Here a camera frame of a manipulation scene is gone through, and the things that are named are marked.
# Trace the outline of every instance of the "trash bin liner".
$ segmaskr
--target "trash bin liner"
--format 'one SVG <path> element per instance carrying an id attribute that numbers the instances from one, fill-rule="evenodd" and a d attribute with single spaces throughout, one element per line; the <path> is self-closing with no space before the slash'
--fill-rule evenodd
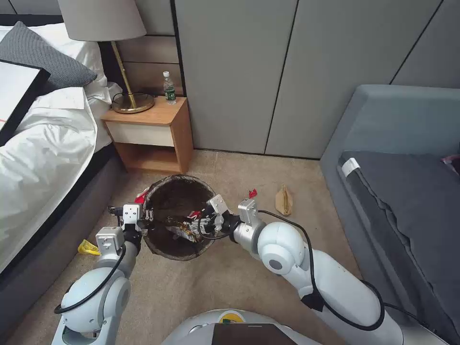
<path id="1" fill-rule="evenodd" d="M 144 236 L 152 253 L 180 261 L 204 253 L 213 240 L 193 243 L 167 230 L 162 221 L 168 216 L 187 217 L 192 211 L 200 211 L 214 195 L 206 183 L 188 175 L 172 175 L 152 184 L 144 201 L 144 210 L 152 209 L 155 219 L 155 227 Z"/>

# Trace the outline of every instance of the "bed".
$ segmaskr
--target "bed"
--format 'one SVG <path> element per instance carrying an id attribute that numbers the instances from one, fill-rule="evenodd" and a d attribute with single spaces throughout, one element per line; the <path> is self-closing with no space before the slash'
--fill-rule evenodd
<path id="1" fill-rule="evenodd" d="M 460 344 L 460 177 L 440 158 L 459 150 L 459 114 L 460 90 L 361 85 L 321 158 L 363 278 L 449 344 Z"/>
<path id="2" fill-rule="evenodd" d="M 0 15 L 0 43 L 17 21 L 45 40 L 51 34 L 50 45 L 97 76 L 85 87 L 38 97 L 15 136 L 0 148 L 2 337 L 68 265 L 123 171 L 100 121 L 121 91 L 117 83 L 124 86 L 110 44 L 72 45 L 62 35 L 62 17 L 43 15 Z"/>

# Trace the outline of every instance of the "nightstand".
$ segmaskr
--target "nightstand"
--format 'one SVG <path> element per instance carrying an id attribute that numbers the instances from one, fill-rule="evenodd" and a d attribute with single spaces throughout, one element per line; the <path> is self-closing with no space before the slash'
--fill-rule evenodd
<path id="1" fill-rule="evenodd" d="M 103 117 L 107 131 L 127 170 L 186 173 L 193 153 L 187 98 L 169 105 L 165 97 L 142 113 Z"/>

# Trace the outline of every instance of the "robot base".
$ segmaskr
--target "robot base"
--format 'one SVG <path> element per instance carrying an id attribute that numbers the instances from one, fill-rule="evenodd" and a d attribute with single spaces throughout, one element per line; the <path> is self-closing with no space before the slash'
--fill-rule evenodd
<path id="1" fill-rule="evenodd" d="M 222 320 L 231 320 L 231 324 L 222 324 Z M 305 345 L 318 345 L 317 342 L 293 331 L 287 326 L 277 323 L 275 320 L 256 314 L 250 311 L 238 309 L 215 309 L 204 312 L 197 316 L 193 316 L 183 323 L 181 323 L 162 343 L 162 345 L 198 345 L 198 344 L 211 344 L 215 334 L 215 328 L 226 325 L 226 327 L 239 327 L 245 325 L 247 327 L 264 327 L 264 333 L 283 338 L 283 344 L 305 344 Z"/>

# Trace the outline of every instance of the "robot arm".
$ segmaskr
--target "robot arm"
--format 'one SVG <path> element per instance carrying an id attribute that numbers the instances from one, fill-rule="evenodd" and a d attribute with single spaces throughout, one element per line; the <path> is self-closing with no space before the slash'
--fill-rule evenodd
<path id="1" fill-rule="evenodd" d="M 213 207 L 215 213 L 227 210 L 220 195 L 208 204 L 219 205 Z M 376 291 L 328 254 L 310 248 L 294 227 L 284 222 L 266 225 L 258 218 L 256 202 L 251 199 L 239 204 L 238 213 L 242 223 L 231 234 L 232 240 L 269 271 L 286 279 L 301 301 L 349 344 L 412 344 L 414 329 L 402 329 L 385 311 Z M 418 339 L 422 334 L 427 344 L 445 344 L 422 327 L 415 333 Z"/>
<path id="2" fill-rule="evenodd" d="M 103 227 L 96 234 L 101 251 L 96 268 L 81 276 L 62 298 L 61 314 L 52 345 L 115 344 L 116 334 L 131 292 L 129 276 L 140 251 L 142 235 L 137 221 L 140 204 L 123 206 L 122 227 Z M 83 333 L 98 333 L 87 338 Z"/>
<path id="3" fill-rule="evenodd" d="M 220 195 L 207 204 L 202 218 L 220 219 L 217 229 L 286 279 L 301 301 L 349 344 L 445 344 L 426 329 L 402 329 L 369 287 L 328 254 L 312 249 L 306 233 L 307 243 L 291 225 L 267 225 L 259 219 L 254 200 L 241 202 L 238 216 L 230 213 Z M 96 268 L 77 280 L 56 308 L 62 316 L 53 345 L 115 343 L 129 299 L 128 278 L 140 250 L 141 229 L 137 224 L 141 207 L 125 205 L 123 228 L 104 227 L 97 233 L 101 256 Z M 97 338 L 83 335 L 93 332 L 98 333 Z"/>

